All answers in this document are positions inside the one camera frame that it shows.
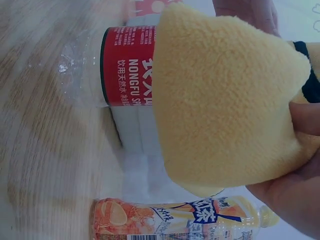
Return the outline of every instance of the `lemon illustration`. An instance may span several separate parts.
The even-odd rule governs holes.
[[[116,226],[126,224],[128,217],[124,209],[116,202],[106,201],[101,206],[104,217],[109,216],[110,223]]]

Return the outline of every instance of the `wooden table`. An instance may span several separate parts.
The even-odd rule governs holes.
[[[121,0],[0,2],[0,239],[88,240],[93,199],[121,197],[121,146],[107,108],[57,89],[71,36],[121,26]]]

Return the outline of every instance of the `bottle neck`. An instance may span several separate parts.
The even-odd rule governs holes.
[[[279,222],[279,217],[266,205],[259,210],[261,228],[269,228]]]

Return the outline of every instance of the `bottle label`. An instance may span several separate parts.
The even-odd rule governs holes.
[[[248,224],[258,227],[237,197],[150,205],[107,198],[95,206],[93,231],[96,240],[251,240]]]
[[[151,106],[155,26],[110,27],[103,36],[101,84],[109,106]]]

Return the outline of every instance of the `plush toy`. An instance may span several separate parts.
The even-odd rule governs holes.
[[[206,197],[264,182],[319,148],[319,137],[294,131],[289,111],[290,101],[320,102],[319,43],[288,43],[182,3],[164,10],[156,34],[153,109],[178,185]]]

